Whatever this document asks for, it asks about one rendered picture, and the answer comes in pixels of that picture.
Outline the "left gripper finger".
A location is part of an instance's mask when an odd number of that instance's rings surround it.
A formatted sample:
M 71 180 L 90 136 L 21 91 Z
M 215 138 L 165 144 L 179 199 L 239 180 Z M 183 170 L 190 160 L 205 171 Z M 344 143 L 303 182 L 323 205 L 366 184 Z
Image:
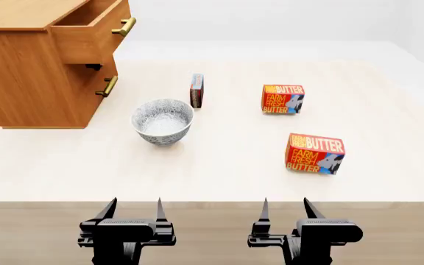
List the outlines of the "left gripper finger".
M 165 211 L 163 209 L 161 198 L 158 198 L 156 222 L 168 222 Z
M 97 216 L 94 218 L 95 222 L 99 223 L 102 220 L 113 218 L 113 215 L 116 210 L 116 205 L 117 198 L 113 198 L 113 200 L 111 200 L 111 202 L 109 202 L 108 205 L 97 214 Z

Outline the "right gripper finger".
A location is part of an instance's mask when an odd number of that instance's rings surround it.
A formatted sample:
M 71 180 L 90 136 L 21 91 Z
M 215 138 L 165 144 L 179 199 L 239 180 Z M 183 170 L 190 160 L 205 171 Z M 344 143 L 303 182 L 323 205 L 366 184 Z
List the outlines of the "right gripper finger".
M 264 199 L 264 204 L 258 222 L 269 222 L 269 205 L 267 198 Z
M 325 219 L 325 216 L 306 197 L 303 199 L 303 204 L 308 219 Z

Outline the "closed wooden drawer front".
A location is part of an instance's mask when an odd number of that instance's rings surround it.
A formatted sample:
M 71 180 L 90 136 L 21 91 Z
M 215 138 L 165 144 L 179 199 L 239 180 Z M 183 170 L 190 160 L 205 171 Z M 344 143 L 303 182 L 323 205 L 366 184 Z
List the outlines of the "closed wooden drawer front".
M 99 113 L 102 112 L 104 107 L 104 101 L 107 99 L 103 96 L 96 95 L 96 91 L 102 91 L 105 89 L 106 82 L 105 78 L 111 78 L 119 74 L 116 68 L 116 62 L 114 56 L 110 54 L 107 57 L 107 61 L 100 64 L 100 69 L 93 70 L 92 68 L 86 69 L 88 72 L 88 78 L 83 85 L 83 92 L 81 98 L 82 106 L 82 127 L 87 127 L 91 124 L 93 119 L 96 119 L 99 116 Z

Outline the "chocolate pudding box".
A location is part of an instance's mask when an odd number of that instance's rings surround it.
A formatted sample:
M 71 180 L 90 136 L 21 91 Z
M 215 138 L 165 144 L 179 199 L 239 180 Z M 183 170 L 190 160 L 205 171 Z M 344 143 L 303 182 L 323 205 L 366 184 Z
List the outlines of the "chocolate pudding box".
M 204 76 L 203 74 L 193 74 L 190 86 L 190 104 L 193 108 L 202 107 L 204 96 Z

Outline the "wooden cabinet body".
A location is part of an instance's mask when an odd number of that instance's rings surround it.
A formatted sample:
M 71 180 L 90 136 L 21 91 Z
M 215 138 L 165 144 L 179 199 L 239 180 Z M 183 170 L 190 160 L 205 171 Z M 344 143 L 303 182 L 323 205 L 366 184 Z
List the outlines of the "wooden cabinet body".
M 0 0 L 0 127 L 83 128 L 87 68 L 61 59 L 50 27 L 88 0 Z

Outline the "open wooden drawer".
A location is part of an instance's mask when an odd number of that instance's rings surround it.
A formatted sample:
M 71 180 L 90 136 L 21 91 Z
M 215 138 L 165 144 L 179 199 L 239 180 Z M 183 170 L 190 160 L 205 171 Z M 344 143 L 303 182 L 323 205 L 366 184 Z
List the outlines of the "open wooden drawer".
M 131 17 L 128 0 L 88 0 L 50 29 L 64 63 L 101 64 L 125 38 L 111 30 Z

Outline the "red butter box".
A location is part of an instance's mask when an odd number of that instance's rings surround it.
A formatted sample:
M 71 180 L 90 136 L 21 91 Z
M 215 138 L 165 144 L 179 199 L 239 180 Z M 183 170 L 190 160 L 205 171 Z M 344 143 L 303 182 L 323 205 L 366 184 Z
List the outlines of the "red butter box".
M 261 109 L 271 114 L 298 114 L 304 98 L 301 85 L 263 85 Z
M 285 166 L 300 172 L 336 174 L 344 157 L 341 139 L 290 133 Z

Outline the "white patterned ceramic bowl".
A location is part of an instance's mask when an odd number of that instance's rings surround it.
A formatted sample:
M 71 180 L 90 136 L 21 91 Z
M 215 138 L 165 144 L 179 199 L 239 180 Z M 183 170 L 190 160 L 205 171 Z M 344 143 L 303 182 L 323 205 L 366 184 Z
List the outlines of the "white patterned ceramic bowl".
M 137 107 L 131 116 L 135 131 L 158 146 L 177 143 L 187 134 L 193 119 L 193 107 L 176 99 L 149 101 Z

